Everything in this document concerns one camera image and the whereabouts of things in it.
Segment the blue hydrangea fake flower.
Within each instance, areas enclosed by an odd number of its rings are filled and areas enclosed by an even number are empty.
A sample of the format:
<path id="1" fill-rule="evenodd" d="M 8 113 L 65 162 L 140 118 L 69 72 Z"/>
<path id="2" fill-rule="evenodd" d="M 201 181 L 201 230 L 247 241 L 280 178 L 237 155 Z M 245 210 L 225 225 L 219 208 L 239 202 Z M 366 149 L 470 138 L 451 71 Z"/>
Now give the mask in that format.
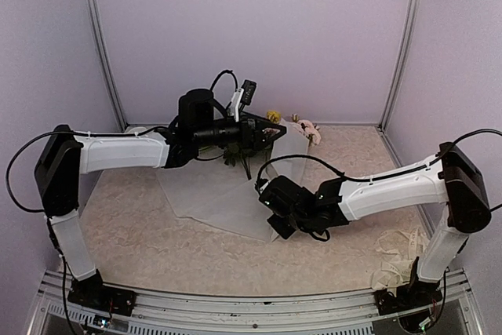
<path id="1" fill-rule="evenodd" d="M 239 162 L 245 173 L 248 180 L 252 178 L 250 159 L 256 155 L 255 151 L 251 149 L 244 148 L 241 144 L 229 144 L 226 147 L 220 147 L 221 151 L 217 152 L 214 156 L 201 156 L 195 158 L 196 161 L 200 162 L 211 162 L 218 159 L 222 159 L 224 165 L 236 167 Z"/>

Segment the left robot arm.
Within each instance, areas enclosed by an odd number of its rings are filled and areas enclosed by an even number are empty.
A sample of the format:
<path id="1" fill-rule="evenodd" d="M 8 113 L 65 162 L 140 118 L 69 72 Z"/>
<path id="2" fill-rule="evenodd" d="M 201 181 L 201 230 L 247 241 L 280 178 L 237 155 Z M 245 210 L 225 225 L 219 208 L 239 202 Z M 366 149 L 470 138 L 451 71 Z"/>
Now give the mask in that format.
<path id="1" fill-rule="evenodd" d="M 35 165 L 35 183 L 42 201 L 49 237 L 71 273 L 64 303 L 130 316 L 136 293 L 104 283 L 89 255 L 78 215 L 79 178 L 109 169 L 150 167 L 174 169 L 199 157 L 203 147 L 237 144 L 262 151 L 287 132 L 259 115 L 245 112 L 256 91 L 250 80 L 235 84 L 229 105 L 214 96 L 214 88 L 192 89 L 178 100 L 178 113 L 168 126 L 130 133 L 91 133 L 59 125 L 34 138 L 48 141 Z"/>

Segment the pink fake rose stem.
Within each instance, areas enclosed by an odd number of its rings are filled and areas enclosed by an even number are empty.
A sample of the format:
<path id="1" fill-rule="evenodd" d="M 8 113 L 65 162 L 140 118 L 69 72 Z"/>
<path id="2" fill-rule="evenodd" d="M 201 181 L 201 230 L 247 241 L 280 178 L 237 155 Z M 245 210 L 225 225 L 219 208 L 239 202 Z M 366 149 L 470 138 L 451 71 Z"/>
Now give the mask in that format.
<path id="1" fill-rule="evenodd" d="M 293 114 L 292 126 L 296 131 L 301 133 L 309 140 L 310 145 L 320 144 L 322 137 L 319 132 L 319 127 L 312 121 L 307 119 L 300 119 L 300 116 L 298 114 Z"/>

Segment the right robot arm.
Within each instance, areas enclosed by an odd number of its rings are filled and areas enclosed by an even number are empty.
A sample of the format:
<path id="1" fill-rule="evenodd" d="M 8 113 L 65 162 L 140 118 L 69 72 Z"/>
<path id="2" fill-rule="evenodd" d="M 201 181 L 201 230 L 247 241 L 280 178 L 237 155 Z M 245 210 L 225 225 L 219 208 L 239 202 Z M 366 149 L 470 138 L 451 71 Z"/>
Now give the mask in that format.
<path id="1" fill-rule="evenodd" d="M 254 188 L 271 211 L 270 227 L 283 239 L 303 232 L 327 242 L 330 228 L 403 208 L 442 205 L 430 242 L 422 255 L 411 257 L 407 264 L 409 279 L 376 289 L 380 313 L 410 310 L 446 297 L 446 291 L 438 288 L 446 268 L 470 235 L 482 231 L 492 219 L 495 209 L 489 204 L 482 173 L 458 146 L 480 134 L 501 132 L 477 129 L 441 144 L 436 154 L 419 162 L 365 177 L 350 177 L 316 156 L 279 155 L 260 167 Z M 335 178 L 312 193 L 279 170 L 282 161 L 292 159 L 315 161 Z"/>

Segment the yellow fake flower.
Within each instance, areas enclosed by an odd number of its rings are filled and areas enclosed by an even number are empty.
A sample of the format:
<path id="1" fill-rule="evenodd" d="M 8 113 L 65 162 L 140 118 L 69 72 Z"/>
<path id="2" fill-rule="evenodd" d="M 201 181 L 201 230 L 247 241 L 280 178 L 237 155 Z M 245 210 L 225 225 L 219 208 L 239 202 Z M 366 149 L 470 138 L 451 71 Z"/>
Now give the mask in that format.
<path id="1" fill-rule="evenodd" d="M 266 118 L 274 124 L 279 124 L 282 119 L 282 115 L 279 111 L 267 111 Z"/>

